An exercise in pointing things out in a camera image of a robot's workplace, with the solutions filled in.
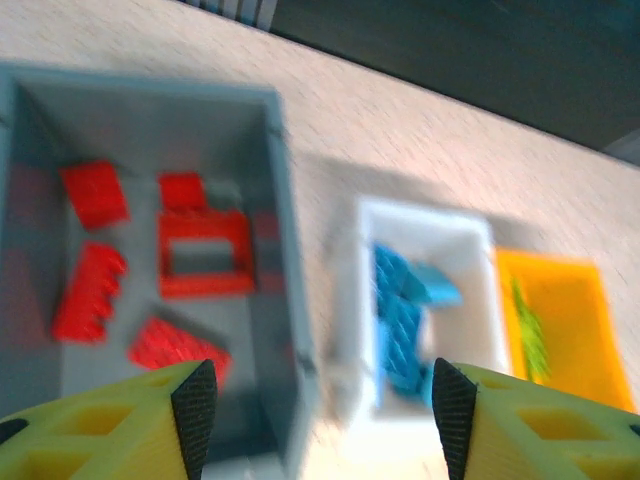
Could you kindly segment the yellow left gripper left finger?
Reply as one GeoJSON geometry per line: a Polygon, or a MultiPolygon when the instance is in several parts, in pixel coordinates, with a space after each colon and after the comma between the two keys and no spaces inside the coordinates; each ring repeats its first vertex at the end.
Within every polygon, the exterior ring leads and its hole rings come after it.
{"type": "Polygon", "coordinates": [[[4,479],[198,479],[217,400],[210,360],[189,361],[11,414],[4,479]]]}

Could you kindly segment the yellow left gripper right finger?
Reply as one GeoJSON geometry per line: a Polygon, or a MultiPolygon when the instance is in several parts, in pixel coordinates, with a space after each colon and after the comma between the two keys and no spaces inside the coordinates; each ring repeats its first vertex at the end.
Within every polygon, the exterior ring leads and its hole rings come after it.
{"type": "Polygon", "coordinates": [[[451,479],[636,479],[639,417],[436,360],[432,407],[451,479]]]}

